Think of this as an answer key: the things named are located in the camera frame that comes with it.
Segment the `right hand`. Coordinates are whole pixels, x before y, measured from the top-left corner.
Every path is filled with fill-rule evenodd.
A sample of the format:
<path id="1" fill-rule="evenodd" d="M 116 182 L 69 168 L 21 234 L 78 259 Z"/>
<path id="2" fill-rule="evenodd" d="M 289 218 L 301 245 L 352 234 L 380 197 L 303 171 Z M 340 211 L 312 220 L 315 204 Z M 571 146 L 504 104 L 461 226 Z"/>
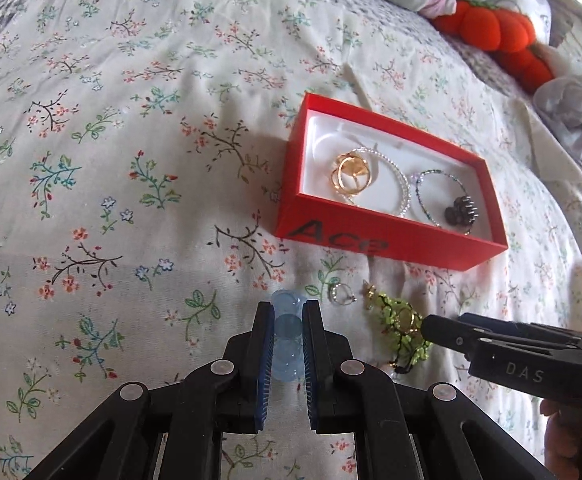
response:
<path id="1" fill-rule="evenodd" d="M 582 432 L 569 425 L 559 403 L 545 399 L 540 414 L 548 418 L 545 432 L 545 466 L 561 480 L 582 478 Z"/>

